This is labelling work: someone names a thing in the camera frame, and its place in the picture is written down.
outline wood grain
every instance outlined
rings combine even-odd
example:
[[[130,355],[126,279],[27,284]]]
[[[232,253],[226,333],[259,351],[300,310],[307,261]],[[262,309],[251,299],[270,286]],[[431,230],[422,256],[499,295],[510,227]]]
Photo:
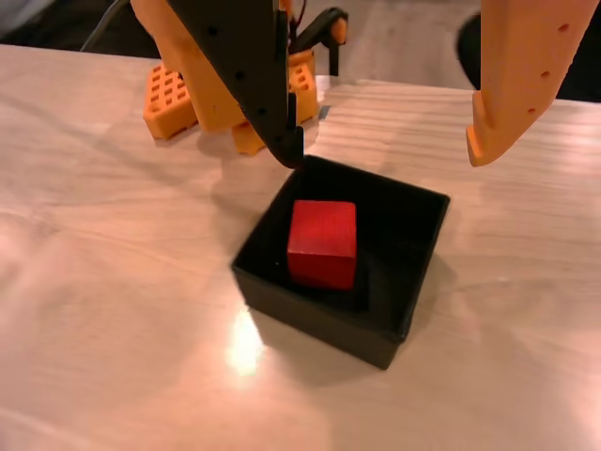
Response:
[[[154,62],[0,47],[0,449],[598,450],[601,107],[471,168],[470,92],[342,80],[308,150],[451,196],[382,372],[246,311],[288,171],[142,120]]]

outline floor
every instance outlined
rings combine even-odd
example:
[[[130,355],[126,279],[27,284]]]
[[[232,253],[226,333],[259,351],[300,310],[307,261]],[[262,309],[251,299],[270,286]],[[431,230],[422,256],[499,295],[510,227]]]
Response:
[[[296,4],[300,11],[301,0]],[[349,14],[341,75],[471,88],[455,56],[455,39],[480,0],[307,0],[303,24],[332,6]],[[321,45],[317,72],[328,73],[328,54]]]

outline black cable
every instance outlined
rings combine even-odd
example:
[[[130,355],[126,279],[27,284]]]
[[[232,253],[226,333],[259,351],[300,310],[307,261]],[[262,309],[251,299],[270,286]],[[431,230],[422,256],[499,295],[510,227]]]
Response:
[[[299,25],[297,24],[297,21],[293,16],[292,19],[290,19],[289,33],[288,33],[288,37],[289,37],[291,43],[294,42],[295,40],[297,40],[297,30],[298,29],[299,29]]]
[[[96,44],[96,42],[98,42],[98,39],[100,39],[100,36],[102,36],[102,34],[106,31],[109,23],[129,2],[130,0],[115,0],[111,6],[108,7],[108,9],[102,15],[100,22],[98,22],[98,25],[96,25],[96,28],[94,28],[94,31],[92,31],[90,36],[85,40],[80,52],[87,52],[94,46],[94,44]]]
[[[304,11],[307,8],[307,0],[302,0],[302,8],[300,9],[299,19],[297,20],[297,29],[301,26],[302,18],[304,17]]]

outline orange robot part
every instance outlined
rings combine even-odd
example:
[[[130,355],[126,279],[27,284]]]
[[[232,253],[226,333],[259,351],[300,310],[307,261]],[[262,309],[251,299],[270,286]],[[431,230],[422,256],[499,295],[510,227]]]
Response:
[[[482,0],[482,90],[467,129],[473,166],[497,160],[550,106],[597,4]]]
[[[283,7],[285,3],[281,1],[280,5]],[[197,120],[206,132],[231,129],[240,153],[254,155],[263,148],[265,145],[238,103],[166,0],[131,0],[131,5],[138,20],[155,39],[164,65],[159,70],[153,69],[148,76],[144,119],[152,136],[168,139]],[[298,95],[298,122],[301,123],[315,117],[318,110],[313,51],[291,55],[290,67],[294,69],[289,72],[290,89]],[[161,80],[155,80],[156,70],[162,75]],[[169,86],[165,85],[174,83],[176,72],[183,77],[177,81],[177,86],[182,85],[183,89],[175,94],[177,102],[166,94]]]

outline orange grid block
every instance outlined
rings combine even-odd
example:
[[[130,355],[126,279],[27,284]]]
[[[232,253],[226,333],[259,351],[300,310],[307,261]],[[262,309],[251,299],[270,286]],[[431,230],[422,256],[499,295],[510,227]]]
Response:
[[[288,88],[297,95],[297,123],[301,124],[319,111],[316,80],[307,64],[290,68],[289,77]]]
[[[186,84],[163,63],[148,75],[143,117],[155,139],[169,139],[198,122]]]

